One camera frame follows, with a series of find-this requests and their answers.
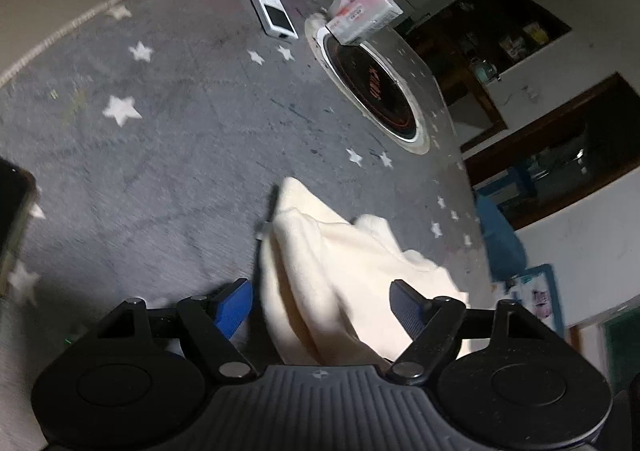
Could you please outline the cream sweatshirt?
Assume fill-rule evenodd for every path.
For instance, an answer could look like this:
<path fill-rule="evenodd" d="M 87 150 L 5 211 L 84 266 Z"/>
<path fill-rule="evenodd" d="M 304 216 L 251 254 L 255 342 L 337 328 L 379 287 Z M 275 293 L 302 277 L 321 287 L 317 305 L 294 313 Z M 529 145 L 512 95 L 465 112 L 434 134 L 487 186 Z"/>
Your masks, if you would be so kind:
<path fill-rule="evenodd" d="M 390 309 L 395 280 L 426 298 L 489 307 L 488 262 L 474 217 L 448 222 L 440 237 L 431 226 L 415 207 L 392 219 L 348 220 L 285 178 L 259 256 L 262 311 L 281 360 L 387 369 L 411 343 Z"/>

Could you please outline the blue sofa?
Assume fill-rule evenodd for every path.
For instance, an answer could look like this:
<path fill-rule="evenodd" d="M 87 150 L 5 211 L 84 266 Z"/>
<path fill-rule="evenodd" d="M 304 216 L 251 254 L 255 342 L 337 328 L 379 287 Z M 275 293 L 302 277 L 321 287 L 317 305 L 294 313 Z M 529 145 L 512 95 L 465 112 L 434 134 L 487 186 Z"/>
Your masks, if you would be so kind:
<path fill-rule="evenodd" d="M 524 245 L 509 221 L 490 198 L 482 194 L 475 194 L 474 198 L 491 280 L 508 281 L 527 268 Z"/>

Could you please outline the butterfly patterned cushion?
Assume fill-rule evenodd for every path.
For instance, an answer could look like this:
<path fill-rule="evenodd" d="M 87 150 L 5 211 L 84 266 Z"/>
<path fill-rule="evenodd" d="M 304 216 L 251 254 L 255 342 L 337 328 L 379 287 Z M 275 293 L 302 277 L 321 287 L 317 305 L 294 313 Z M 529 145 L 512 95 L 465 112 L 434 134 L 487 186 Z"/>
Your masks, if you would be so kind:
<path fill-rule="evenodd" d="M 532 312 L 547 327 L 563 337 L 564 315 L 555 274 L 550 263 L 531 267 L 504 282 L 506 298 Z"/>

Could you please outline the grey star-patterned table cover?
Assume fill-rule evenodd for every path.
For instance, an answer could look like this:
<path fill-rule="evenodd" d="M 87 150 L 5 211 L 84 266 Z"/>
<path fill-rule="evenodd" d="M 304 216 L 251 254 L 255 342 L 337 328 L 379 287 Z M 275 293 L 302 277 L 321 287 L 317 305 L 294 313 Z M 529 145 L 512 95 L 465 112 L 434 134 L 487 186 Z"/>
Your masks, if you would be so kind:
<path fill-rule="evenodd" d="M 332 0 L 282 0 L 297 30 Z M 393 29 L 369 49 L 405 82 L 431 141 L 413 154 L 364 117 L 307 39 L 262 30 L 250 0 L 117 0 L 1 79 L 1 154 L 38 190 L 1 301 L 1 445 L 39 450 L 40 371 L 121 301 L 163 306 L 257 273 L 278 184 L 385 218 L 480 308 L 488 263 L 434 76 Z"/>

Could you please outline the dark wooden side table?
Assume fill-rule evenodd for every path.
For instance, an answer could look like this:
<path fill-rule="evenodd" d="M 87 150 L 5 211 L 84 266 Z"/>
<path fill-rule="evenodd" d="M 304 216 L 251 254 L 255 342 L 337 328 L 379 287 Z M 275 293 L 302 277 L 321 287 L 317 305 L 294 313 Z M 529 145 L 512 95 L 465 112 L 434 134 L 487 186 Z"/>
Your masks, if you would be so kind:
<path fill-rule="evenodd" d="M 458 68 L 437 82 L 462 153 L 506 130 L 506 121 L 486 86 L 469 67 Z"/>

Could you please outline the black smartphone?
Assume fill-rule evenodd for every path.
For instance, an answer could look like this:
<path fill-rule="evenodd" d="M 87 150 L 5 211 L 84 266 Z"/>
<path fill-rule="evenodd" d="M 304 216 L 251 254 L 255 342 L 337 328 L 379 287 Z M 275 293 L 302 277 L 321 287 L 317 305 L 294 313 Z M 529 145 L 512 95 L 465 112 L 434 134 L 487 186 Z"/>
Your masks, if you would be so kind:
<path fill-rule="evenodd" d="M 32 205 L 37 197 L 36 180 L 27 170 L 1 159 L 0 246 L 1 293 L 6 290 L 21 245 Z"/>

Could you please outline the round black induction cooktop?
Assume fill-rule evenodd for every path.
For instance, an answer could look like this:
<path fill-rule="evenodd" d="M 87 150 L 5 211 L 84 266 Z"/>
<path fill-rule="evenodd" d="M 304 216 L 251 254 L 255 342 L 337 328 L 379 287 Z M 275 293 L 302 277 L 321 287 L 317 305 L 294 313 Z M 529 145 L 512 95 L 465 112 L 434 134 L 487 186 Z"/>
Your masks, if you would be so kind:
<path fill-rule="evenodd" d="M 366 42 L 340 44 L 319 13 L 306 18 L 305 37 L 334 85 L 365 118 L 405 151 L 416 155 L 430 151 L 420 103 L 389 60 Z"/>

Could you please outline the white remote control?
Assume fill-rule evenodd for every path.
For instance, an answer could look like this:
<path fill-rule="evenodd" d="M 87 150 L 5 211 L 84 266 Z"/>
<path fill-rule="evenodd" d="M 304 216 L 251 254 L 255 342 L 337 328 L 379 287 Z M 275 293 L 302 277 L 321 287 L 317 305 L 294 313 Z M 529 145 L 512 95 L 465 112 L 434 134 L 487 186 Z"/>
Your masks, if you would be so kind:
<path fill-rule="evenodd" d="M 250 0 L 265 33 L 273 38 L 296 40 L 298 33 L 281 0 Z"/>

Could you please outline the tissue paper pack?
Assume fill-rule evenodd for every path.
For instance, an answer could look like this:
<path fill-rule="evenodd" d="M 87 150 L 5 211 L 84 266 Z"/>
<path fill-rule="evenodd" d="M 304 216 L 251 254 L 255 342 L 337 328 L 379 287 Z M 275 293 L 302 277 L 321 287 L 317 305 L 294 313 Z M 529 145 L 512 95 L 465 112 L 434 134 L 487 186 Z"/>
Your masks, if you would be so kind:
<path fill-rule="evenodd" d="M 343 46 L 361 44 L 401 15 L 394 0 L 334 0 L 326 28 Z"/>

